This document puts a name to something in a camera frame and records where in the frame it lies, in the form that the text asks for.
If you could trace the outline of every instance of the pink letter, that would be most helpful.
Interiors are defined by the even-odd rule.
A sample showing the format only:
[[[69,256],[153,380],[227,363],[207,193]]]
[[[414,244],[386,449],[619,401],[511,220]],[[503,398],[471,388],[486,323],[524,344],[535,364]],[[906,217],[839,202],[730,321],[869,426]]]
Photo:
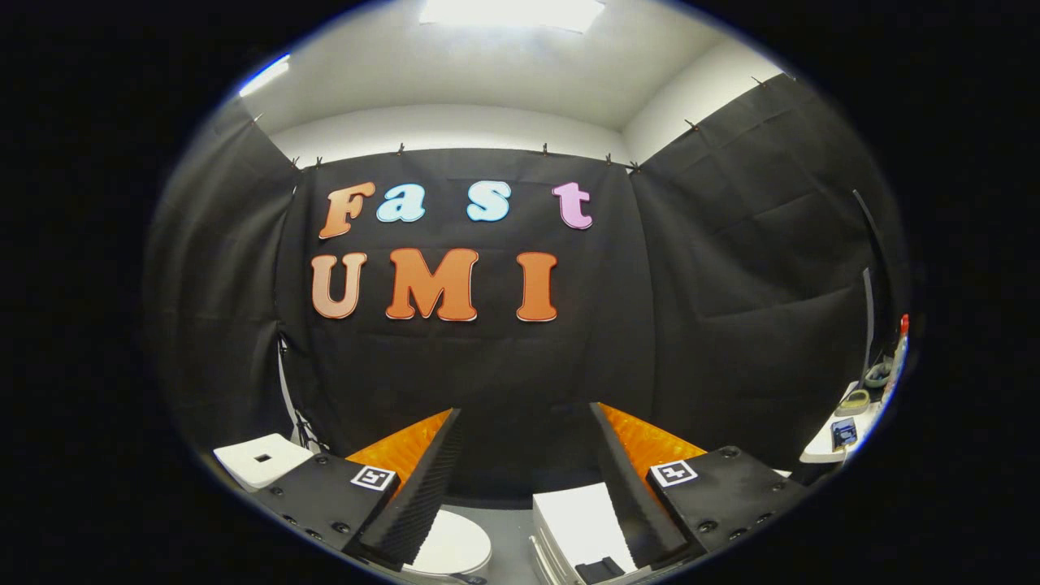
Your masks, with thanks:
[[[579,189],[577,183],[567,183],[552,189],[552,195],[560,198],[560,217],[564,223],[576,229],[588,229],[592,218],[581,214],[581,202],[589,201],[589,194]]]

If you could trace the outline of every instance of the white ceiling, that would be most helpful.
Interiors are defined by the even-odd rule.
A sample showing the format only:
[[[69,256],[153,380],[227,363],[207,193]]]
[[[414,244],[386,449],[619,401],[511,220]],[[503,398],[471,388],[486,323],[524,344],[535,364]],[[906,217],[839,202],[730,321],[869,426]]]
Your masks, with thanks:
[[[725,35],[655,0],[601,0],[583,34],[419,24],[425,0],[356,10],[292,50],[244,99],[268,133],[369,108],[512,107],[612,130]]]

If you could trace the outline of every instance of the orange letter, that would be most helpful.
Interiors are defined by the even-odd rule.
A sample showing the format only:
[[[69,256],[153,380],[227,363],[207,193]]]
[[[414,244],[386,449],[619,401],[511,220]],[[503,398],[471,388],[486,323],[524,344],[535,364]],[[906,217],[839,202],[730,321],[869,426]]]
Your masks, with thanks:
[[[314,269],[311,303],[314,304],[314,310],[328,319],[343,319],[353,313],[358,306],[361,264],[365,263],[367,259],[368,256],[361,252],[343,256],[343,265],[346,266],[346,285],[343,290],[343,300],[336,302],[329,296],[329,281],[332,280],[332,268],[336,265],[336,256],[315,256],[311,260],[311,268]]]
[[[387,307],[387,316],[415,316],[415,309],[409,302],[411,292],[422,319],[430,319],[443,292],[444,303],[437,309],[437,316],[442,321],[473,321],[476,309],[469,301],[469,277],[477,257],[473,250],[450,250],[441,260],[437,273],[431,276],[421,252],[415,248],[394,250],[390,253],[390,261],[397,266],[397,272],[393,280],[393,303]]]
[[[372,182],[330,193],[329,201],[332,203],[329,204],[329,217],[326,219],[326,227],[318,232],[318,237],[328,239],[350,231],[346,215],[349,214],[352,220],[357,219],[358,213],[361,213],[361,197],[371,197],[373,193],[375,185]]]
[[[549,302],[549,271],[556,257],[542,252],[524,252],[517,256],[523,266],[523,305],[517,309],[520,321],[546,322],[556,319],[556,308]]]

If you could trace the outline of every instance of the black fabric backdrop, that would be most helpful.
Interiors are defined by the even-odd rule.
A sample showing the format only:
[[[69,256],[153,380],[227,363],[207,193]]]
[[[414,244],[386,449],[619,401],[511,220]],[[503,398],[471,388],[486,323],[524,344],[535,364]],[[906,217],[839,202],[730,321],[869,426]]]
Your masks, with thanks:
[[[153,218],[146,333],[173,414],[203,452],[291,431],[275,354],[274,236],[298,175],[235,100],[199,129]]]
[[[466,214],[467,192],[480,180],[512,189],[497,222]],[[344,235],[321,240],[328,194],[372,181],[360,215]],[[593,224],[568,227],[551,189],[577,182]],[[425,214],[383,223],[383,195],[401,183],[425,188]],[[573,406],[601,400],[650,415],[653,304],[646,245],[631,183],[623,168],[572,156],[508,150],[433,150],[380,154],[308,169],[282,234],[278,303],[302,381],[304,414],[344,455],[449,407],[462,409],[467,436],[452,495],[529,499],[531,490],[597,481],[595,441],[582,438],[584,417]],[[416,313],[385,315],[394,265],[390,252],[419,249],[436,271],[452,248],[475,250],[471,299],[477,317],[443,322]],[[360,298],[342,320],[311,305],[310,260],[364,252]],[[551,300],[557,316],[525,323],[517,255],[557,259]],[[341,299],[345,269],[333,269],[331,297]],[[316,373],[310,378],[311,365]],[[303,372],[303,376],[294,376]]]
[[[790,469],[861,373],[863,270],[877,348],[908,308],[898,212],[868,153],[816,94],[779,75],[631,180],[656,315],[651,421],[703,449],[736,444]]]
[[[512,187],[501,221],[467,218],[467,189],[479,180]],[[376,190],[352,230],[320,240],[328,194],[366,181]],[[550,193],[572,181],[592,194],[582,204],[594,220],[588,230],[565,225]],[[383,194],[408,182],[425,188],[425,215],[379,222]],[[592,429],[575,409],[583,401],[790,468],[860,375],[864,268],[875,276],[877,340],[894,338],[909,302],[902,243],[894,202],[862,145],[785,76],[724,106],[632,175],[599,160],[476,149],[371,155],[300,173],[236,100],[170,183],[146,297],[159,374],[202,451],[287,434],[280,332],[294,402],[334,453],[462,408],[470,431],[450,498],[512,506],[531,491],[599,481]],[[397,248],[418,248],[432,271],[448,249],[476,250],[477,319],[387,319]],[[357,309],[327,320],[311,307],[310,260],[350,252],[368,256]],[[516,317],[521,252],[558,260],[554,322]],[[343,271],[333,271],[333,299]]]

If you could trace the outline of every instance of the light blue letter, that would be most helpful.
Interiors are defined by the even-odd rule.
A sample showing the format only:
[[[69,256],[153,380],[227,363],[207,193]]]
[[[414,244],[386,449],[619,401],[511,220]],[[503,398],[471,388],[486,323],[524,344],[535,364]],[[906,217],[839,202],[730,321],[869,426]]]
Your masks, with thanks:
[[[497,222],[510,212],[510,202],[505,201],[512,190],[501,181],[478,181],[469,187],[470,203],[466,214],[474,222]]]
[[[381,222],[414,222],[426,212],[422,208],[422,198],[426,189],[422,185],[407,183],[397,185],[386,194],[386,201],[375,210],[375,218]]]

